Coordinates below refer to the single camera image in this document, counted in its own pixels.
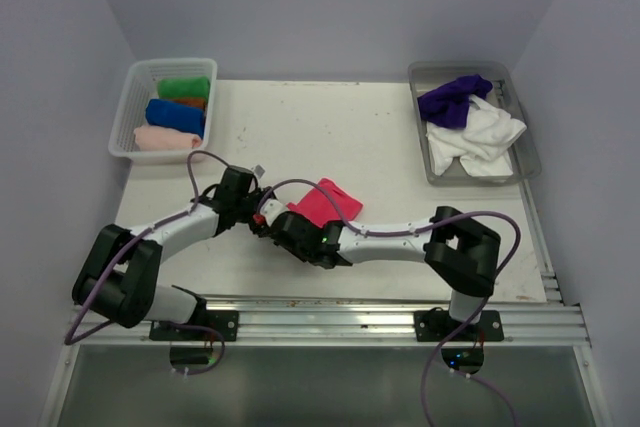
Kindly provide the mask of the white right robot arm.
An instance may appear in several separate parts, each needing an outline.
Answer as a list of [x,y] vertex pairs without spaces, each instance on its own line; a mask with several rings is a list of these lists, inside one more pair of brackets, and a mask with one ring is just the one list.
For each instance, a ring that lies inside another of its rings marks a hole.
[[452,289],[445,326],[451,336],[468,339],[481,327],[481,302],[494,291],[501,238],[492,229],[439,207],[430,220],[395,226],[329,221],[319,227],[286,205],[270,200],[259,210],[267,236],[303,262],[325,269],[373,261],[426,264]]

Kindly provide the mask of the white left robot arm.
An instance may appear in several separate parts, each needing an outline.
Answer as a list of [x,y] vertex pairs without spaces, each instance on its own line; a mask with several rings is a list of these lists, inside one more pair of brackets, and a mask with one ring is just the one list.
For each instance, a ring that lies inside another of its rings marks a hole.
[[262,194],[252,171],[230,166],[183,211],[145,226],[104,227],[72,288],[74,303],[125,328],[166,322],[185,339],[201,337],[208,326],[204,300],[160,285],[160,267],[192,245],[249,222]]

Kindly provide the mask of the pink red towel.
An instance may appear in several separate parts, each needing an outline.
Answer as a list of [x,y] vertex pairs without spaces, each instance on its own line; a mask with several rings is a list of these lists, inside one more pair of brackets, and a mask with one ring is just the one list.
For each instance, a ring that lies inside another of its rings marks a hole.
[[[348,221],[355,220],[362,211],[363,204],[342,190],[331,179],[321,178],[317,185],[330,195]],[[327,222],[342,219],[329,199],[316,188],[311,188],[298,203],[288,203],[287,208],[301,214],[318,227],[323,227]]]

